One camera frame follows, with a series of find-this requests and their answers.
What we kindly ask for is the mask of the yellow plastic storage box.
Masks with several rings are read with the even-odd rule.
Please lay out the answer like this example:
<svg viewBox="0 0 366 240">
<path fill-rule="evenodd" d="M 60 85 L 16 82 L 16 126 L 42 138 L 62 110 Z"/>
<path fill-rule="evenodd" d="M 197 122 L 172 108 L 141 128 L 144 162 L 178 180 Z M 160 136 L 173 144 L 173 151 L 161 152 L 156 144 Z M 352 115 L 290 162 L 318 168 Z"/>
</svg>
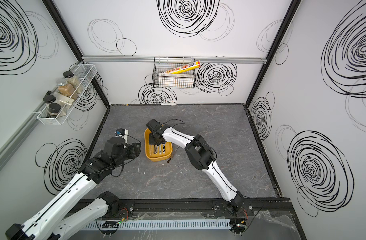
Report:
<svg viewBox="0 0 366 240">
<path fill-rule="evenodd" d="M 159 146 L 152 145 L 150 144 L 150 134 L 151 131 L 149 129 L 146 129 L 144 132 L 146 157 L 152 162 L 168 160 L 173 153 L 172 143 L 166 142 L 165 144 L 161 144 Z"/>
</svg>

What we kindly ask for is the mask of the black handle spoon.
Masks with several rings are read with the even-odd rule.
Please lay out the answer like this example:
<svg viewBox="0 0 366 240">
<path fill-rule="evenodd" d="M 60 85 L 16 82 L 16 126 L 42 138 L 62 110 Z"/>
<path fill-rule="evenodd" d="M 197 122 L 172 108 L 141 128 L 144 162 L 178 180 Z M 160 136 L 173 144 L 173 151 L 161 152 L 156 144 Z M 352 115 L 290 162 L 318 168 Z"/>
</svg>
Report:
<svg viewBox="0 0 366 240">
<path fill-rule="evenodd" d="M 167 164 L 168 163 L 170 163 L 170 161 L 173 159 L 173 157 L 175 156 L 175 154 L 176 154 L 176 152 L 177 152 L 177 150 L 179 149 L 180 147 L 179 146 L 177 146 L 174 150 L 173 150 L 173 152 L 172 152 L 172 154 L 171 154 L 171 156 L 170 156 L 170 158 L 168 159 L 168 161 L 167 161 Z"/>
</svg>

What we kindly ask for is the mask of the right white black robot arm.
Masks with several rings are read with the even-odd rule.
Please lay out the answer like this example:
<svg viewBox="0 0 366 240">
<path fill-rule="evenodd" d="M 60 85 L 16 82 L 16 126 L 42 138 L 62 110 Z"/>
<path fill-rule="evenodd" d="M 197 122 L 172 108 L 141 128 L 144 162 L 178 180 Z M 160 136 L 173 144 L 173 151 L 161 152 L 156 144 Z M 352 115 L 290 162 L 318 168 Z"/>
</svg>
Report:
<svg viewBox="0 0 366 240">
<path fill-rule="evenodd" d="M 168 124 L 161 124 L 155 119 L 146 124 L 151 131 L 156 145 L 172 143 L 183 148 L 190 163 L 204 172 L 219 190 L 222 198 L 234 211 L 239 212 L 244 204 L 243 194 L 232 185 L 217 164 L 217 153 L 203 136 L 191 136 L 175 130 Z"/>
</svg>

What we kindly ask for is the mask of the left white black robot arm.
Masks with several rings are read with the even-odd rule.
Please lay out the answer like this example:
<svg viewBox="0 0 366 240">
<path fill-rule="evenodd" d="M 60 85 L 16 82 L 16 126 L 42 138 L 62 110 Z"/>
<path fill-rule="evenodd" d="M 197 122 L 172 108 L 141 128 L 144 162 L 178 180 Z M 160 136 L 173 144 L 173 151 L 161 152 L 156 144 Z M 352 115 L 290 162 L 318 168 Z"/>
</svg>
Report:
<svg viewBox="0 0 366 240">
<path fill-rule="evenodd" d="M 118 133 L 105 147 L 85 161 L 72 180 L 37 214 L 24 224 L 13 224 L 5 233 L 9 240 L 66 240 L 90 222 L 101 217 L 115 217 L 122 207 L 119 198 L 106 191 L 92 203 L 71 216 L 70 210 L 116 168 L 136 159 L 141 151 L 139 140 L 128 142 L 128 135 Z"/>
</svg>

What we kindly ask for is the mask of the yellow foil wrap box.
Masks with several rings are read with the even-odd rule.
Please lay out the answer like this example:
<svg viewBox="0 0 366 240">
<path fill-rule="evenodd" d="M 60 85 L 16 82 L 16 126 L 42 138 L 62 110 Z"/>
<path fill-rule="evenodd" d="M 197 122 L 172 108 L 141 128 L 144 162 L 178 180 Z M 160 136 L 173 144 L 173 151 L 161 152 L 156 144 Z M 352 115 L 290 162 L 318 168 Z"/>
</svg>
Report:
<svg viewBox="0 0 366 240">
<path fill-rule="evenodd" d="M 180 67 L 176 67 L 174 69 L 167 70 L 164 73 L 165 74 L 181 74 L 181 73 L 192 71 L 192 70 L 200 68 L 200 67 L 201 67 L 201 62 L 196 61 L 196 62 L 191 62 L 191 63 L 185 64 Z"/>
</svg>

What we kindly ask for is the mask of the front spice jar black lid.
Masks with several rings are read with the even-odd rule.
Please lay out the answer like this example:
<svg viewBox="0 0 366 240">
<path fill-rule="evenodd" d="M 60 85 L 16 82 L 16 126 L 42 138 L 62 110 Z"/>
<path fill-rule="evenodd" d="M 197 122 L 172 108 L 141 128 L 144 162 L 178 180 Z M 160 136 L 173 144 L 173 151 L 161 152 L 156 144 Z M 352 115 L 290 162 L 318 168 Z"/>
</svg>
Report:
<svg viewBox="0 0 366 240">
<path fill-rule="evenodd" d="M 58 103 L 51 103 L 48 105 L 47 118 L 56 118 L 61 112 L 61 105 Z"/>
</svg>

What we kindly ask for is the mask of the brown spice jar clear lid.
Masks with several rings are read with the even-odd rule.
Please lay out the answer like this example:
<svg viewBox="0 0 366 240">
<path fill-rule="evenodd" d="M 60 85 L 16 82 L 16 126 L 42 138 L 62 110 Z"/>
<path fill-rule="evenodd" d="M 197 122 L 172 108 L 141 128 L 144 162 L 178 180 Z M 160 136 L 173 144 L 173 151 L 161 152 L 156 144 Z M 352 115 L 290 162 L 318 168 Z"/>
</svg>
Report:
<svg viewBox="0 0 366 240">
<path fill-rule="evenodd" d="M 78 95 L 71 84 L 69 84 L 65 79 L 56 80 L 57 88 L 60 94 L 76 100 Z"/>
</svg>

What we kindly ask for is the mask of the spice jar black lid far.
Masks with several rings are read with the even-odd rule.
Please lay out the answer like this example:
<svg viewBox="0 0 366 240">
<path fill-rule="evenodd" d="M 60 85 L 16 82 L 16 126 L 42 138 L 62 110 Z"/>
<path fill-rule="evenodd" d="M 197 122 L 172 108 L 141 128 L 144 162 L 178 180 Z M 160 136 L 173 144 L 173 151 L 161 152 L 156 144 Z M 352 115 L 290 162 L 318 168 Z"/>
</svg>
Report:
<svg viewBox="0 0 366 240">
<path fill-rule="evenodd" d="M 73 86 L 77 93 L 80 93 L 80 80 L 72 71 L 63 72 L 63 77 Z"/>
</svg>

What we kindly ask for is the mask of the dark spice jar black lid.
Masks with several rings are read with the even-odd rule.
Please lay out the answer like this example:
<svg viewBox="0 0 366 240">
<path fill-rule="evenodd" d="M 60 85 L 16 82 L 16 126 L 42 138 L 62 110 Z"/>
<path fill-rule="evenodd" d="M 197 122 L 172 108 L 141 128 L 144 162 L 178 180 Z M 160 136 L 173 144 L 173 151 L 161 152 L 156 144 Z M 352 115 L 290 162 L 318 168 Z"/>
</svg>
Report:
<svg viewBox="0 0 366 240">
<path fill-rule="evenodd" d="M 58 104 L 61 105 L 60 101 L 53 95 L 45 95 L 43 97 L 43 102 L 45 103 L 45 105 L 48 107 L 50 104 Z"/>
</svg>

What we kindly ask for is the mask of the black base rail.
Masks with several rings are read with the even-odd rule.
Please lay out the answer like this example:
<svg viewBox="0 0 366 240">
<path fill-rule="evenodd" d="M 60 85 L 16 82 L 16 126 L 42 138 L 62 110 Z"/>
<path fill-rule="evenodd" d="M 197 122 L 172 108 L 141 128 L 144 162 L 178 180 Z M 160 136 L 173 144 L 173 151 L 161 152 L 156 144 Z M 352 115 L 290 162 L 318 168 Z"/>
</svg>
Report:
<svg viewBox="0 0 366 240">
<path fill-rule="evenodd" d="M 142 213 L 199 213 L 207 217 L 249 217 L 258 211 L 292 211 L 289 198 L 246 198 L 236 209 L 222 198 L 218 199 L 144 199 L 120 200 L 113 214 L 103 218 L 135 218 Z"/>
</svg>

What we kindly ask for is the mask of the clear acrylic wall shelf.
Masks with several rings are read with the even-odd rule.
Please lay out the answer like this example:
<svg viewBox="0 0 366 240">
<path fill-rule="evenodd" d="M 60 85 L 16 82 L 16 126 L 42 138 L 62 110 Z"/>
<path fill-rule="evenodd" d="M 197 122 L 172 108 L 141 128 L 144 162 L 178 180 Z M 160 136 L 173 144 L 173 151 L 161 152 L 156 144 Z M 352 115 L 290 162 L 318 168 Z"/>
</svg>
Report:
<svg viewBox="0 0 366 240">
<path fill-rule="evenodd" d="M 56 82 L 56 88 L 43 97 L 44 108 L 37 116 L 43 125 L 61 126 L 70 120 L 73 111 L 87 114 L 98 101 L 92 81 L 98 71 L 95 65 L 73 66 Z"/>
</svg>

